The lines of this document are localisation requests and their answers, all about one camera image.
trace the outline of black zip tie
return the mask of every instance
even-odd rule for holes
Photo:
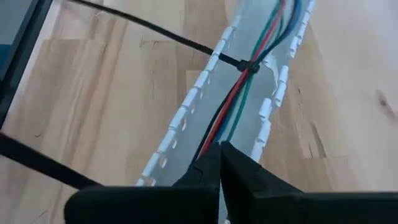
[[[247,60],[241,60],[236,68],[240,72],[248,69],[250,74],[256,74],[260,70],[260,65],[255,64],[254,62],[249,62]]]
[[[0,155],[78,190],[101,184],[48,156],[0,133]]]
[[[213,49],[211,49],[211,48],[209,48],[209,47],[207,47],[205,45],[196,43],[196,42],[194,42],[192,40],[188,40],[188,39],[186,39],[186,38],[184,38],[184,37],[182,37],[180,35],[177,35],[177,34],[174,34],[173,32],[168,31],[167,29],[161,28],[158,25],[155,25],[155,24],[153,24],[151,22],[148,22],[148,21],[145,21],[143,19],[140,19],[140,18],[138,18],[136,16],[127,14],[125,12],[121,12],[119,10],[111,9],[109,7],[102,6],[102,5],[99,5],[99,4],[96,4],[96,3],[92,3],[92,2],[88,2],[88,1],[82,1],[82,0],[69,0],[69,1],[76,2],[76,3],[82,4],[84,6],[89,6],[89,7],[98,9],[100,11],[108,12],[110,14],[122,17],[122,18],[127,19],[127,20],[132,21],[132,22],[135,22],[135,23],[140,24],[140,25],[142,25],[142,26],[144,26],[144,27],[146,27],[148,29],[151,29],[151,30],[153,30],[155,32],[158,32],[158,33],[160,33],[160,34],[162,34],[162,35],[164,35],[164,36],[166,36],[166,37],[168,37],[168,38],[170,38],[172,40],[175,40],[178,43],[181,43],[181,44],[189,46],[189,47],[191,47],[193,49],[199,50],[199,51],[201,51],[201,52],[203,52],[203,53],[205,53],[207,55],[212,55],[212,53],[214,51]],[[230,64],[230,65],[232,65],[232,66],[234,66],[236,68],[239,68],[241,66],[241,62],[240,61],[238,61],[235,58],[232,58],[232,57],[230,57],[228,55],[225,55],[225,54],[221,53],[218,58],[220,60],[222,60],[223,62],[226,62],[226,63],[228,63],[228,64]]]

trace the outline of wooden surface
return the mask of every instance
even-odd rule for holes
[[[104,0],[213,47],[234,0]],[[397,126],[397,4],[318,0],[261,163],[308,191],[388,190]],[[107,185],[133,185],[208,56],[56,1],[2,132]],[[0,158],[0,223],[62,223],[73,189]]]

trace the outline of green wire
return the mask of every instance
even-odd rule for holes
[[[276,4],[276,6],[275,6],[274,10],[272,11],[272,14],[271,14],[271,16],[270,16],[265,28],[262,30],[260,38],[257,40],[257,43],[254,46],[254,49],[252,51],[251,58],[253,58],[254,54],[257,51],[257,49],[261,45],[261,42],[264,39],[264,36],[265,36],[267,30],[270,28],[272,21],[274,20],[275,16],[278,13],[279,7],[280,7],[280,1],[278,1],[278,3]],[[283,21],[284,21],[284,18],[283,18],[283,15],[282,15],[282,17],[280,18],[280,26],[279,26],[278,34],[277,34],[276,37],[278,37],[280,35],[280,33],[282,32],[282,28],[284,26],[283,25]],[[232,137],[234,135],[235,129],[236,129],[236,127],[237,127],[237,125],[239,123],[239,120],[240,120],[240,118],[242,116],[243,108],[244,108],[244,105],[246,104],[246,100],[248,98],[248,94],[249,94],[249,90],[250,90],[250,86],[251,86],[252,81],[253,81],[253,75],[251,75],[249,77],[248,82],[245,84],[242,101],[241,101],[241,104],[239,106],[238,112],[236,113],[236,117],[235,117],[234,123],[232,124],[231,130],[229,131],[228,137],[226,138],[227,141],[231,141],[231,139],[232,139]]]

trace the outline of clamp jaw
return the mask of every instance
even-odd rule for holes
[[[222,142],[212,144],[173,186],[91,187],[77,192],[65,206],[65,221],[217,223],[220,180],[232,224],[398,220],[396,193],[306,194]]]

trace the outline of wire bundle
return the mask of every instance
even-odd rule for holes
[[[276,46],[278,46],[293,31],[293,29],[300,17],[300,11],[301,11],[300,0],[294,0],[292,15],[291,15],[283,33],[281,33],[280,35],[277,34],[275,41],[273,41],[273,43],[271,43],[270,46],[268,46],[268,48],[266,48],[264,51],[261,52],[261,50],[264,48],[266,43],[271,38],[271,35],[274,32],[279,19],[281,20],[281,25],[280,25],[280,31],[281,31],[281,29],[283,27],[282,14],[283,14],[284,8],[285,8],[285,0],[280,0],[278,2],[278,4],[276,5],[275,9],[273,10],[271,17],[269,19],[269,22],[265,26],[264,30],[261,32],[261,36],[260,36],[259,40],[257,41],[257,44],[254,47],[253,54],[252,54],[251,64],[253,66],[259,65],[265,59],[265,57],[269,54],[269,52],[271,52],[271,50],[273,50]],[[229,141],[232,138],[234,130],[236,129],[237,123],[239,122],[240,115],[243,111],[243,108],[244,108],[244,105],[246,102],[246,98],[248,97],[248,91],[250,89],[252,78],[253,78],[253,73],[249,72],[248,69],[243,71],[243,73],[241,74],[241,76],[239,77],[237,82],[234,84],[234,86],[232,87],[230,92],[227,94],[226,98],[220,104],[214,117],[211,119],[210,124],[207,127],[205,135],[204,135],[203,139],[201,140],[201,143],[197,149],[196,154],[193,157],[192,162],[194,162],[201,155],[203,155],[205,153],[205,151],[208,149],[208,146],[216,138],[220,138],[220,136],[222,135],[222,133],[226,127],[226,123],[228,122],[228,120],[231,117],[231,108],[233,108],[234,105],[236,104],[236,100],[238,99],[238,96],[241,94],[241,90],[245,86],[246,88],[245,88],[245,91],[242,96],[241,105],[238,109],[238,113],[237,113],[236,119],[233,123],[233,126],[231,128],[231,131],[228,134],[227,141]]]
[[[148,29],[152,29],[155,32],[158,32],[162,35],[165,35],[166,37],[169,37],[181,44],[187,45],[189,47],[192,47],[194,49],[197,49],[201,52],[204,52],[208,55],[211,55],[213,52],[212,49],[209,47],[206,47],[202,44],[196,43],[192,40],[188,40],[184,37],[181,37],[177,34],[174,34],[170,32],[169,30],[163,29],[155,24],[152,24],[148,21],[145,21],[143,19],[140,19],[136,16],[127,14],[125,12],[121,12],[116,9],[111,9],[106,6],[102,6],[93,2],[89,2],[86,0],[69,0],[73,1],[88,7],[92,7],[95,9],[98,9],[100,11],[108,12],[110,14],[114,14],[116,16],[125,18],[129,21],[135,22],[137,24],[140,24]],[[244,105],[246,103],[246,99],[248,97],[248,92],[252,83],[253,75],[255,72],[253,71],[255,67],[258,67],[259,64],[265,59],[265,57],[273,50],[276,46],[278,46],[294,29],[299,16],[300,16],[300,11],[301,11],[301,0],[293,0],[294,1],[294,6],[292,9],[292,15],[289,19],[289,22],[287,23],[286,28],[284,31],[281,33],[282,28],[283,28],[283,13],[286,5],[286,0],[279,0],[276,7],[274,8],[270,19],[265,26],[264,30],[261,32],[260,38],[257,41],[253,51],[252,51],[252,57],[251,61],[249,62],[249,66],[246,68],[244,67],[244,71],[237,80],[237,82],[234,84],[232,89],[229,91],[227,94],[226,98],[223,100],[223,102],[220,104],[219,108],[217,109],[214,117],[211,119],[209,126],[207,127],[207,130],[205,132],[205,135],[203,136],[200,145],[197,149],[196,154],[193,157],[192,163],[197,160],[199,156],[201,156],[208,148],[208,146],[216,139],[218,140],[222,133],[225,130],[225,127],[228,123],[228,121],[231,118],[232,114],[232,109],[236,106],[238,98],[241,99],[241,104],[239,106],[237,115],[235,117],[234,123],[232,125],[231,131],[228,134],[227,140],[230,141],[231,138],[233,137],[234,130],[236,129],[236,126],[239,122],[239,119],[241,117],[241,114],[243,112]],[[275,41],[273,41],[264,51],[261,52],[261,50],[267,45],[267,43],[271,40],[272,35],[274,34],[275,28],[277,26],[278,21],[280,20],[280,28],[275,36]],[[242,61],[237,61],[234,58],[231,58],[225,54],[220,54],[220,60],[235,66],[236,68],[240,68],[240,65],[242,64]]]

